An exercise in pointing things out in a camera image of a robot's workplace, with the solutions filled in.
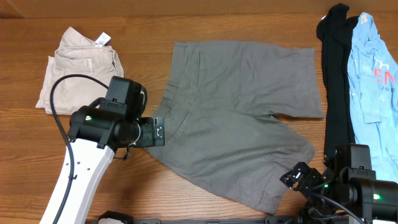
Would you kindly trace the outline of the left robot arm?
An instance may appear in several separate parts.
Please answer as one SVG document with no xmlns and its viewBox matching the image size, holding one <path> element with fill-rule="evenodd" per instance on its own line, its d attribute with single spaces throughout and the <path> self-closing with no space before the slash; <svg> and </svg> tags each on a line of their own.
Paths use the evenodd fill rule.
<svg viewBox="0 0 398 224">
<path fill-rule="evenodd" d="M 164 119 L 144 117 L 147 90 L 137 82 L 113 76 L 104 97 L 82 106 L 65 131 L 65 159 L 41 223 L 84 223 L 98 185 L 119 148 L 165 144 Z"/>
</svg>

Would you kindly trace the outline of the grey shorts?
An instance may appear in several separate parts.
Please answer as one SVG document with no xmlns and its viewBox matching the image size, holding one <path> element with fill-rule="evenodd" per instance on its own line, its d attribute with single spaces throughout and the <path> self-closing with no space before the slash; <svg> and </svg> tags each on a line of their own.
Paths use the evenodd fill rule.
<svg viewBox="0 0 398 224">
<path fill-rule="evenodd" d="M 267 214 L 280 177 L 315 148 L 278 119 L 322 118 L 315 51 L 262 42 L 177 42 L 149 154 L 191 183 Z"/>
</svg>

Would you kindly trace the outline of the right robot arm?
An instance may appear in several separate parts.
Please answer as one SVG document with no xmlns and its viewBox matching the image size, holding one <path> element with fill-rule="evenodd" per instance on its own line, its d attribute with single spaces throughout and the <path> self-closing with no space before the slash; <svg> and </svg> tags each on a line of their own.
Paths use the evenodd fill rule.
<svg viewBox="0 0 398 224">
<path fill-rule="evenodd" d="M 307 202 L 288 223 L 397 223 L 397 183 L 377 180 L 367 145 L 336 149 L 319 173 L 298 162 L 280 177 Z"/>
</svg>

